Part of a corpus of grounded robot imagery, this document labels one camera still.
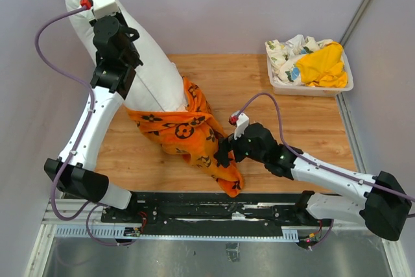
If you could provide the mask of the white plastic bin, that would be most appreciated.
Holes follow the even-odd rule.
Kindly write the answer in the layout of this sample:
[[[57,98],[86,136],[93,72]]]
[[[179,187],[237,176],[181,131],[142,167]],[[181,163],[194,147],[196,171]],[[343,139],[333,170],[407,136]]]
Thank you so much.
[[[351,91],[354,87],[353,75],[351,72],[348,57],[342,53],[342,61],[344,62],[344,70],[348,75],[348,83],[344,88],[321,88],[321,87],[307,87],[307,86],[286,86],[274,82],[274,73],[270,58],[267,57],[267,71],[270,84],[273,92],[276,95],[295,95],[295,96],[310,96],[310,97],[335,97],[339,93]]]

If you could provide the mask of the orange black-patterned plush pillowcase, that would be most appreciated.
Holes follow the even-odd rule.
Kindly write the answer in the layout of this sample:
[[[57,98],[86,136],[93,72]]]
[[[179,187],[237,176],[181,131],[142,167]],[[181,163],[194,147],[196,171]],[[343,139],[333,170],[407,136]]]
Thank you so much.
[[[149,140],[161,145],[164,152],[180,155],[184,161],[212,177],[230,197],[236,197],[244,187],[233,153],[227,167],[218,166],[214,154],[219,140],[226,133],[214,118],[202,90],[183,78],[187,106],[182,112],[145,112],[127,109],[130,119]]]

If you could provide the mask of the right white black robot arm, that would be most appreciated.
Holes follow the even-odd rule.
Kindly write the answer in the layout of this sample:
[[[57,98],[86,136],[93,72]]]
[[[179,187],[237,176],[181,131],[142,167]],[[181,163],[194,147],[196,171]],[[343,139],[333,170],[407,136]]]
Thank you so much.
[[[262,163],[278,177],[309,182],[333,191],[324,195],[304,191],[294,208],[295,220],[308,225],[315,219],[332,219],[365,226],[371,233],[397,241],[409,216],[413,199],[394,175],[359,173],[322,162],[286,143],[278,143],[259,123],[248,125],[240,135],[219,141],[214,154],[219,166],[246,158]]]

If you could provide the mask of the white pillow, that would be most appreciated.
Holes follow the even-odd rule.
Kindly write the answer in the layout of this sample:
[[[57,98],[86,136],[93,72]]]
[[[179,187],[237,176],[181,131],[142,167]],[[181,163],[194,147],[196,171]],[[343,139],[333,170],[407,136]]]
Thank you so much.
[[[176,66],[168,59],[153,37],[128,13],[119,0],[115,0],[129,27],[138,30],[139,39],[134,45],[143,62],[136,68],[136,77],[128,92],[124,105],[133,111],[142,112],[184,112],[188,105],[183,78]],[[80,8],[80,0],[65,0],[67,11]],[[93,45],[93,27],[89,21],[93,14],[81,12],[69,20],[95,61],[97,49]]]

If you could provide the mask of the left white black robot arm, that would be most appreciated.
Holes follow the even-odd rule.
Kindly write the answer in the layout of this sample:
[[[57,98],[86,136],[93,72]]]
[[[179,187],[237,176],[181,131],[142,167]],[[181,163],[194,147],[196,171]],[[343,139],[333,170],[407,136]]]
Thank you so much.
[[[132,192],[115,186],[106,175],[95,172],[97,156],[107,129],[124,103],[136,67],[142,65],[134,41],[137,30],[129,27],[122,14],[95,18],[93,44],[97,49],[96,68],[86,84],[88,99],[73,134],[57,159],[47,159],[45,172],[56,191],[88,202],[116,208],[124,222],[134,221],[139,206],[132,202]]]

